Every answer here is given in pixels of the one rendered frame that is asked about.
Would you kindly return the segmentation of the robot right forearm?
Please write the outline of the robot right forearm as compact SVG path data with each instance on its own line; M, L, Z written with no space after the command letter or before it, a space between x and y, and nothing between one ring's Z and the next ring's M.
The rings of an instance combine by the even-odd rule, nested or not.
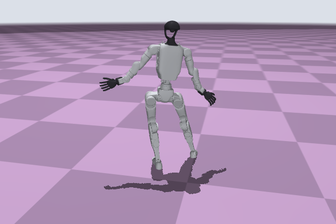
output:
M191 78L193 83L194 83L194 88L195 90L200 91L201 93L203 93L205 91L205 89L202 87L200 80L199 80L199 74L198 74L198 69L195 68L193 70L193 77Z

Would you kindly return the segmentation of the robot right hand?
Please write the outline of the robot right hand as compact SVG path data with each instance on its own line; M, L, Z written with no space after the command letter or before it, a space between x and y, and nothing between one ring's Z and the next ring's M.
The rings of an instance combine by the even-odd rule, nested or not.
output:
M209 91L206 92L206 90L203 93L198 91L198 93L205 97L205 99L210 103L210 106L215 103L216 98L213 96L215 95L214 93L209 92Z

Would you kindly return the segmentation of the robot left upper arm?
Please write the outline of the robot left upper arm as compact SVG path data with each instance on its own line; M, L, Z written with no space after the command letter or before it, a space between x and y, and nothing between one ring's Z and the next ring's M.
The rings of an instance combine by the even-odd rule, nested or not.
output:
M159 49L160 49L160 45L150 45L150 46L148 46L147 50L142 55L141 60L140 61L135 61L135 62L138 62L140 64L139 70L144 67L144 65L150 60L152 55L156 55L159 52Z

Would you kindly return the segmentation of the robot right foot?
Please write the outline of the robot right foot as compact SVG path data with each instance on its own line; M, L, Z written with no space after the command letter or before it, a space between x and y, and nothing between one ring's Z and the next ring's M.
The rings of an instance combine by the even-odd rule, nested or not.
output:
M191 151L190 152L190 158L196 158L196 155L197 155L197 150L195 150L195 151Z

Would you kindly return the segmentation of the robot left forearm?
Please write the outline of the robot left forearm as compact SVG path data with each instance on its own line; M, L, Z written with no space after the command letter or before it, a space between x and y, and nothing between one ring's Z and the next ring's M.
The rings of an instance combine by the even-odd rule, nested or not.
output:
M126 74L126 76L118 79L119 84L128 83L130 79L132 79L137 74L139 68L140 68L140 64L138 62L134 62L132 67L129 69L128 73Z

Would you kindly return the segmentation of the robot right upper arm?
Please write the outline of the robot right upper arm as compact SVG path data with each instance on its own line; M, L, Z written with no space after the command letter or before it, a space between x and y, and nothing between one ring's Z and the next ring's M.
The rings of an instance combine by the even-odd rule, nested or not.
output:
M192 58L192 52L189 48L183 47L183 49L184 49L183 56L185 57L184 60L185 60L185 63L186 63L187 69L188 69L188 73L189 73L189 75L193 76L193 70L195 68L194 68L194 62L193 62L193 58Z

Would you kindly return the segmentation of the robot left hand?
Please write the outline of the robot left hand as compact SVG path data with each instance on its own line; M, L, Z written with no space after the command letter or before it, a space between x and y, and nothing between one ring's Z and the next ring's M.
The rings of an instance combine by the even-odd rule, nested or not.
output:
M122 78L122 77L118 77L118 78L116 78L115 80L114 80L114 79L110 79L110 78L103 78L103 79L107 79L108 81L99 82L99 83L106 83L106 84L100 85L100 87L102 87L102 86L106 86L106 85L108 85L108 86L103 87L103 88L101 88L101 89L105 89L105 88L107 88L107 89L103 90L103 91L107 91L107 90L109 90L109 89L114 88L116 85L121 85L121 84L119 84L119 81L118 81L118 79L120 79L120 78ZM122 84L123 84L123 83L122 83ZM108 88L108 87L109 87L109 88Z

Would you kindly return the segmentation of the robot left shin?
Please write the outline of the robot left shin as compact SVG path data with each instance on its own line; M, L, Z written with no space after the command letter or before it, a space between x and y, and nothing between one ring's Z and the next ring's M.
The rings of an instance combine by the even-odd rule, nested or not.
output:
M159 154L159 135L158 133L152 133L152 128L151 128L151 124L148 124L148 128L149 128L149 136L150 136L150 141L151 141L151 145L152 148L154 150L154 155L155 155L155 161L160 162L160 154Z

